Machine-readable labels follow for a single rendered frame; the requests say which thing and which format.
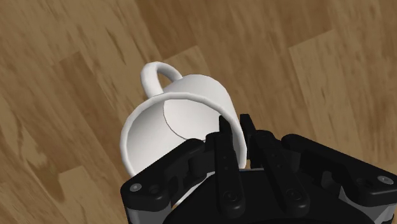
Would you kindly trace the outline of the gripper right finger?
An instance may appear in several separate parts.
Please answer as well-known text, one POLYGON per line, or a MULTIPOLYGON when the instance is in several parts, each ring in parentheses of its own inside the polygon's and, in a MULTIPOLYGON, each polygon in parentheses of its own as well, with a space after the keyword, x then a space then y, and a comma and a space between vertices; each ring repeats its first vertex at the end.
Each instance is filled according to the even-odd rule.
POLYGON ((397 207, 397 176, 315 141, 288 134, 277 139, 240 115, 252 167, 262 167, 281 209, 303 217, 330 193, 368 217, 392 218, 397 207))

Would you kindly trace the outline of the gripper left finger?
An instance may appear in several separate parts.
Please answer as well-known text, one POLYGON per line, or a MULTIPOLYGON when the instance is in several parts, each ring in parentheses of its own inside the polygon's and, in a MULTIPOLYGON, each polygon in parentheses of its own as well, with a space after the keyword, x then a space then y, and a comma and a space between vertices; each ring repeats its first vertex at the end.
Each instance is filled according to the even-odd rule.
POLYGON ((238 218, 246 210, 231 126, 205 141, 188 139, 126 181, 121 189, 128 218, 238 218))

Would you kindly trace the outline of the white mug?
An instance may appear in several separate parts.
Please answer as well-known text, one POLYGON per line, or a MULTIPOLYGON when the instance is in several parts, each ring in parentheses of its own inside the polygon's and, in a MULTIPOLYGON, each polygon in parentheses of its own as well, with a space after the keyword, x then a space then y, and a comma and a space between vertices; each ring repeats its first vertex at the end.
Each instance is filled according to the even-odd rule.
POLYGON ((187 139, 204 140, 219 131, 219 117, 230 124, 240 168, 247 146, 226 88, 210 76, 181 73, 169 64, 150 62, 141 71, 147 99, 128 116, 120 138, 123 164, 135 176, 187 139))

